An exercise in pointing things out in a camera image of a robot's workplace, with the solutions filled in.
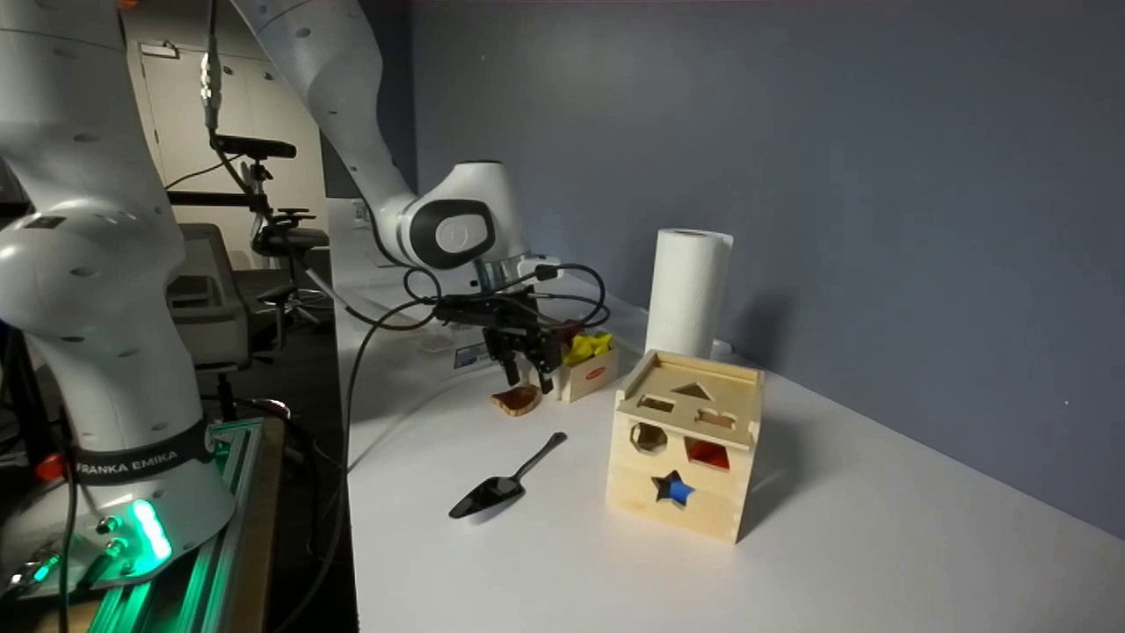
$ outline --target table surface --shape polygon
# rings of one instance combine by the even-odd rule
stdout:
[[[354,202],[327,208],[337,297],[367,315],[399,308],[402,272],[381,264]],[[614,308],[612,328],[645,343],[640,311]],[[364,335],[343,315],[343,384]],[[493,391],[502,374],[453,374],[439,328],[372,339],[347,427],[364,630],[1125,630],[1121,539],[783,376],[767,376],[739,546],[604,502],[612,391],[526,418],[505,418]],[[570,439],[516,508],[446,517],[556,431]]]

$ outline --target black cable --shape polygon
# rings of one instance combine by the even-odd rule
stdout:
[[[429,278],[432,297],[419,297],[419,294],[416,294],[416,285],[410,285],[416,276],[425,276],[425,278]],[[439,283],[429,268],[408,268],[408,272],[402,276],[402,290],[405,290],[416,302],[425,302],[425,301],[437,301],[437,302],[439,302],[439,301],[446,297],[443,283]]]
[[[347,474],[353,474],[402,421],[408,421],[408,418],[410,418],[416,413],[423,413],[429,403],[443,398],[446,391],[453,391],[453,386],[464,384],[464,379],[489,376],[489,374],[497,374],[497,365],[484,365],[484,370],[477,370],[477,374],[461,374],[461,376],[446,379],[443,386],[423,394],[423,398],[410,403],[408,408],[402,408],[402,413],[395,417],[395,421],[388,421],[388,431],[354,455],[354,461],[347,464]]]
[[[78,483],[73,483],[73,455],[62,452],[62,474],[66,474],[66,531],[60,551],[60,633],[72,633],[72,541],[78,522]]]
[[[505,308],[515,308],[515,311],[521,311],[521,315],[530,315],[530,316],[539,316],[539,323],[544,323],[544,328],[563,328],[563,320],[542,315],[539,308],[511,302],[511,301],[497,301],[497,302],[505,302]]]
[[[364,357],[367,357],[367,349],[368,349],[368,343],[376,339],[376,330],[419,330],[419,328],[425,328],[429,320],[432,320],[432,311],[423,316],[423,320],[416,320],[416,323],[391,323],[399,315],[405,315],[405,311],[410,311],[410,308],[429,308],[432,301],[410,301],[410,302],[402,302],[402,308],[395,308],[395,311],[388,311],[382,316],[376,316],[376,320],[368,320],[368,316],[364,316],[367,323],[368,323],[368,330],[364,335],[364,343],[359,343],[359,349],[354,349],[354,358],[353,358],[353,374],[347,374],[347,391],[346,391],[346,418],[353,418],[353,398],[354,398],[354,384],[359,384],[359,370],[364,370]],[[312,597],[320,595],[320,587],[325,587],[325,581],[327,581],[327,573],[332,573],[332,567],[335,567],[335,551],[337,551],[337,546],[343,546],[343,534],[346,534],[346,517],[347,517],[347,502],[343,502],[343,496],[337,496],[337,514],[335,514],[335,526],[332,526],[332,541],[327,541],[327,548],[325,548],[325,560],[320,560],[320,569],[316,569],[316,576],[312,576],[312,583],[309,583],[309,591],[304,595],[304,603],[280,619],[280,633],[284,630],[292,630],[296,626],[296,619],[312,607]]]
[[[205,175],[205,173],[215,173],[215,169],[221,169],[221,162],[205,167],[205,169],[193,169],[193,173],[184,173],[184,175],[175,175],[173,182],[166,182],[166,190],[173,190],[173,187],[180,187],[180,182],[188,182],[188,181],[196,181],[196,175]]]
[[[589,264],[558,264],[558,272],[579,272],[579,276],[596,278],[596,285],[597,285],[597,302],[596,302],[596,311],[579,320],[585,328],[592,328],[592,320],[604,311],[604,278],[601,278],[596,268],[589,268]]]
[[[493,294],[505,294],[505,290],[515,290],[515,285],[526,285],[530,278],[544,283],[542,272],[530,272],[530,276],[521,276],[521,278],[511,278],[511,283],[497,285]]]
[[[296,435],[300,455],[309,461],[309,489],[312,489],[312,492],[309,492],[309,541],[306,541],[306,548],[316,551],[320,526],[325,526],[325,517],[320,517],[320,467],[316,467],[316,461],[332,464],[335,473],[347,473],[347,467],[346,467],[343,461],[335,461],[332,455],[325,455],[325,452],[316,446],[312,432],[309,432],[306,427],[300,427],[296,417],[277,417],[277,408],[259,405],[259,403],[250,403],[250,398],[232,398],[232,405],[235,405],[235,408],[245,408],[245,413],[253,413],[253,417],[280,418],[280,421],[284,421],[284,432]]]
[[[604,328],[612,320],[612,311],[592,297],[542,294],[536,301],[589,302],[592,315],[579,320],[585,328]]]
[[[205,72],[205,83],[215,83],[212,77],[212,67],[219,67],[219,83],[221,83],[221,61],[219,61],[219,0],[209,0],[209,72]],[[205,126],[209,126],[209,140],[215,149],[215,135],[219,135],[219,105],[212,112],[212,104],[205,104]]]
[[[209,65],[219,65],[219,75],[221,75],[221,61],[219,61],[219,0],[209,0]],[[235,181],[235,187],[242,190],[242,199],[253,202],[253,190],[250,190],[250,182],[241,175],[241,169],[232,167],[232,159],[215,149],[219,112],[215,112],[215,120],[212,120],[209,104],[205,104],[205,132],[209,132],[212,153],[219,156],[219,167]]]

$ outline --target wooden shape sorter box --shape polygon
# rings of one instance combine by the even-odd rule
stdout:
[[[648,352],[614,394],[610,499],[739,541],[759,432],[763,374]]]

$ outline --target black spoon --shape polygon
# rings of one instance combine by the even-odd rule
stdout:
[[[505,474],[505,478],[484,478],[482,485],[475,485],[453,512],[450,512],[450,517],[456,522],[456,517],[469,517],[469,514],[482,514],[482,512],[493,512],[493,508],[498,508],[498,502],[516,502],[521,496],[524,496],[524,485],[521,485],[521,478],[544,458],[544,455],[551,455],[558,442],[565,442],[565,432],[551,432],[551,439],[542,446],[542,452],[536,452],[524,464],[521,464],[521,473],[515,473],[515,474]]]

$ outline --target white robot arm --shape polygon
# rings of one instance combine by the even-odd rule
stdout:
[[[114,0],[0,4],[0,162],[35,203],[0,231],[0,320],[45,358],[73,431],[72,581],[96,564],[110,583],[143,581],[219,534],[235,502],[209,464],[193,363],[166,308],[184,244]],[[17,512],[0,581],[58,591],[45,569],[62,526],[66,485]]]
[[[354,0],[232,0],[270,67],[309,105],[320,135],[372,208],[376,244],[395,264],[505,264],[524,255],[498,162],[461,162],[416,199],[376,124],[382,57]]]

